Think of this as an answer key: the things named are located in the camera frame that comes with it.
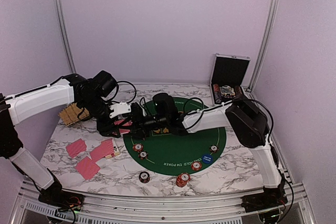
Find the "blue small blind button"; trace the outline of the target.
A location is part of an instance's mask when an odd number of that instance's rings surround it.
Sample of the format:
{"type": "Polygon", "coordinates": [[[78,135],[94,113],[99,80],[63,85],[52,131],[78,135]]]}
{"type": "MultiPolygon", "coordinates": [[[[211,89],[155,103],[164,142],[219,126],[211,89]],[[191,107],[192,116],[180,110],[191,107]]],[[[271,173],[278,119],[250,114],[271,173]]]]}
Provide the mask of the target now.
{"type": "Polygon", "coordinates": [[[202,162],[204,163],[204,164],[211,164],[212,162],[213,162],[213,156],[212,155],[210,155],[210,154],[204,154],[203,156],[202,156],[202,162]]]}

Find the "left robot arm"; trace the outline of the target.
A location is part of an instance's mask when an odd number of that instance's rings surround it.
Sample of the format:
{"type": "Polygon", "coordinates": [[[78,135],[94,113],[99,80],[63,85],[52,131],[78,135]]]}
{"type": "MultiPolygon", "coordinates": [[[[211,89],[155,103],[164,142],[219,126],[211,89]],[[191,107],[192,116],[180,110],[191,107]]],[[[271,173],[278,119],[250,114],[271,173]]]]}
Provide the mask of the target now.
{"type": "Polygon", "coordinates": [[[63,205],[71,195],[64,192],[55,175],[24,148],[15,126],[34,115],[75,102],[96,119],[102,136],[110,136],[117,128],[114,122],[118,116],[131,112],[128,103],[110,104],[105,100],[117,87],[113,76],[102,70],[94,78],[69,74],[51,84],[1,97],[1,157],[10,160],[19,172],[35,182],[43,199],[56,206],[63,205]]]}

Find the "black poker chip stack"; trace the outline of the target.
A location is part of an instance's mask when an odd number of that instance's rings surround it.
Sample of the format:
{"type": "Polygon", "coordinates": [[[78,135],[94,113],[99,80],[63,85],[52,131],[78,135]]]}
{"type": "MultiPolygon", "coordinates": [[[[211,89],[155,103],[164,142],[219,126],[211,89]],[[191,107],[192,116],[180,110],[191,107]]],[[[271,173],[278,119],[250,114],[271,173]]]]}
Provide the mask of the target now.
{"type": "Polygon", "coordinates": [[[141,172],[139,174],[139,181],[141,183],[144,183],[144,184],[148,183],[150,181],[150,175],[149,175],[149,173],[148,172],[141,172]]]}

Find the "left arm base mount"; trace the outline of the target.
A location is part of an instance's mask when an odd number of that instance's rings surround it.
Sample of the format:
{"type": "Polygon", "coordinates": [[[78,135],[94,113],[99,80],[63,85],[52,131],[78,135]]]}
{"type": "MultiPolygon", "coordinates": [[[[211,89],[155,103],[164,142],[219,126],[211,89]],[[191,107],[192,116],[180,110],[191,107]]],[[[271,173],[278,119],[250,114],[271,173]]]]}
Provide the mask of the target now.
{"type": "Polygon", "coordinates": [[[52,196],[40,194],[38,200],[45,204],[60,207],[62,209],[67,209],[69,207],[72,210],[80,210],[84,198],[85,197],[82,194],[62,191],[59,195],[52,196]]]}

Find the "red poker chip stack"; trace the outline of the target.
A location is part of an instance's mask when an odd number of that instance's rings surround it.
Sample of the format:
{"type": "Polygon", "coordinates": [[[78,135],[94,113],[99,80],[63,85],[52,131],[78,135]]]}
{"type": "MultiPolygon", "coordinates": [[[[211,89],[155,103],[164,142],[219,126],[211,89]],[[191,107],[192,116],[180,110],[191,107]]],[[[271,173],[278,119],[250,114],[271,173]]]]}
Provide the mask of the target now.
{"type": "Polygon", "coordinates": [[[190,181],[190,175],[188,173],[181,173],[176,178],[176,185],[178,187],[184,187],[190,181]]]}

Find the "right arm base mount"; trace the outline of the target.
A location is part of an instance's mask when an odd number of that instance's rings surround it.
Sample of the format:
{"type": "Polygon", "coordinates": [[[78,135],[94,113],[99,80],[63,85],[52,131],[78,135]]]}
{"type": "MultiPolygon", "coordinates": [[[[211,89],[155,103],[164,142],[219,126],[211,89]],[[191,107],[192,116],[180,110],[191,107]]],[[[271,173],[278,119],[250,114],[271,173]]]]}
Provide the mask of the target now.
{"type": "Polygon", "coordinates": [[[286,197],[277,198],[271,194],[253,194],[242,197],[241,206],[246,212],[260,211],[272,207],[278,207],[286,204],[288,199],[286,197]]]}

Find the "red card pile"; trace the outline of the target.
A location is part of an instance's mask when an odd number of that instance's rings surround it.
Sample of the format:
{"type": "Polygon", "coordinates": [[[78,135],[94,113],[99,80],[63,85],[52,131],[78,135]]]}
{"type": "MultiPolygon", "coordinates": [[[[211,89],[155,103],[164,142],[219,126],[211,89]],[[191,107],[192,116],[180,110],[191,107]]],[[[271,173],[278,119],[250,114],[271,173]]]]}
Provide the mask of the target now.
{"type": "Polygon", "coordinates": [[[90,180],[98,173],[100,167],[92,159],[85,157],[75,166],[75,169],[85,180],[90,180]]]}
{"type": "Polygon", "coordinates": [[[70,158],[76,157],[79,153],[86,151],[86,149],[85,141],[81,138],[66,146],[66,151],[70,158]]]}

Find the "red card pile front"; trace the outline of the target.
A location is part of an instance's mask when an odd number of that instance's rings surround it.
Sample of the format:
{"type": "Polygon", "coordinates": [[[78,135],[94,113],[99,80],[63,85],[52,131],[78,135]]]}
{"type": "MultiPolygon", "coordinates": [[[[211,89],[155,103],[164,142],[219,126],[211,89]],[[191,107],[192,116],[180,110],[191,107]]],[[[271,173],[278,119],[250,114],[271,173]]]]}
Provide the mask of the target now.
{"type": "Polygon", "coordinates": [[[85,180],[90,180],[98,173],[100,167],[92,159],[85,157],[75,166],[75,169],[85,180]]]}

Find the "red playing card deck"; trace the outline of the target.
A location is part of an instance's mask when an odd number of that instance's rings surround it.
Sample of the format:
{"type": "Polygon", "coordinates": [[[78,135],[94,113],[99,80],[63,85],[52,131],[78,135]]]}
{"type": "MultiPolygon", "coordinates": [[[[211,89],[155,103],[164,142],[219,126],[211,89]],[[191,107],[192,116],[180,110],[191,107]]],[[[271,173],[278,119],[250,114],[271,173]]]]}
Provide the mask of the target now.
{"type": "Polygon", "coordinates": [[[97,162],[100,159],[112,154],[114,154],[113,141],[112,139],[108,139],[102,141],[98,147],[93,149],[90,152],[90,157],[92,161],[97,162]]]}

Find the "red playing card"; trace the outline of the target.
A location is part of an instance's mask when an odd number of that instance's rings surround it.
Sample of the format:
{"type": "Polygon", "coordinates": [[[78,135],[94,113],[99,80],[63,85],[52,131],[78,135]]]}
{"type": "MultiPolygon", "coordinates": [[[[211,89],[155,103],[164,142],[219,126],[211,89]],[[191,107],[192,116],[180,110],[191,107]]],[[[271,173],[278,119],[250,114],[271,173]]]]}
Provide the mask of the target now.
{"type": "Polygon", "coordinates": [[[131,132],[131,130],[129,129],[129,127],[132,125],[131,121],[125,122],[124,120],[117,120],[114,122],[114,125],[120,126],[119,133],[121,135],[131,132]]]}

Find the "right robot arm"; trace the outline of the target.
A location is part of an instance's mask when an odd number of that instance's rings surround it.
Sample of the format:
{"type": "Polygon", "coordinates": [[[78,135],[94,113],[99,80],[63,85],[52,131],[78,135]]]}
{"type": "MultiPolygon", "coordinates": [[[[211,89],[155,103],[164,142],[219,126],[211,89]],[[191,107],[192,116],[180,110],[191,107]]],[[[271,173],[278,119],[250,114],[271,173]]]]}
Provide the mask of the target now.
{"type": "Polygon", "coordinates": [[[240,144],[248,148],[257,162],[263,179],[260,203],[271,207],[285,195],[284,174],[279,169],[278,154],[273,147],[266,114],[255,101],[243,94],[233,100],[199,111],[180,113],[167,93],[153,97],[155,115],[149,115],[138,104],[130,106],[131,133],[145,138],[151,130],[167,128],[177,136],[231,126],[240,144]]]}

